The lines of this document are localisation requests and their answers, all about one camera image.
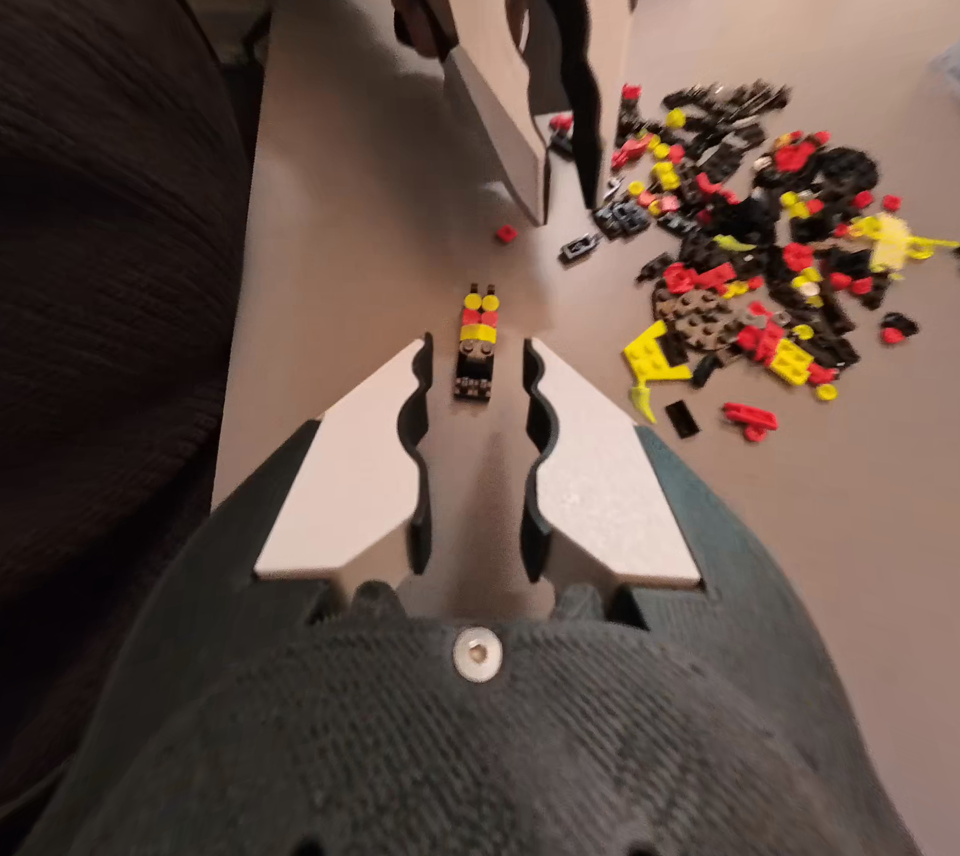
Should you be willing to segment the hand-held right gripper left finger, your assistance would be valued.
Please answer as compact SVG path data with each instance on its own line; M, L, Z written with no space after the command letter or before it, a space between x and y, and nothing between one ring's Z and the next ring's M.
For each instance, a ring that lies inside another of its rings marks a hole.
M424 334L330 406L254 564L262 580L393 588L423 574L432 549L426 396L433 337Z

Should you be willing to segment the pile of lego pieces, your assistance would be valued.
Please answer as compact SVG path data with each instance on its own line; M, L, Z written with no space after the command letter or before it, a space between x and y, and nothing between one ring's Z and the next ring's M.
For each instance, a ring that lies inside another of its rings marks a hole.
M786 86L689 87L663 98L662 119L642 117L641 95L622 89L612 177L587 233L600 245L653 228L678 239L634 280L652 286L654 321L622 351L633 408L654 424L654 383L702 388L740 360L835 400L860 361L842 297L878 311L907 264L957 261L958 241L918 235L899 196L877 195L875 159L829 132L769 140Z

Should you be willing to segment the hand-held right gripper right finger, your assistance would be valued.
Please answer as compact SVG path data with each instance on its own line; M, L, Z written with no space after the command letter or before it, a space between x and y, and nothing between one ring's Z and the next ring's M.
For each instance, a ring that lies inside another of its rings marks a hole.
M702 580L639 425L540 339L523 345L521 560L531 583L694 589Z

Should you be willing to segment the black yellow red lego assembly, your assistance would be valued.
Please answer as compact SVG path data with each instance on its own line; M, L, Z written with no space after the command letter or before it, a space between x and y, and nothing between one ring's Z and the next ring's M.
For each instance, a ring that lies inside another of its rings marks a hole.
M498 343L497 289L472 284L462 299L453 397L486 404L492 393Z

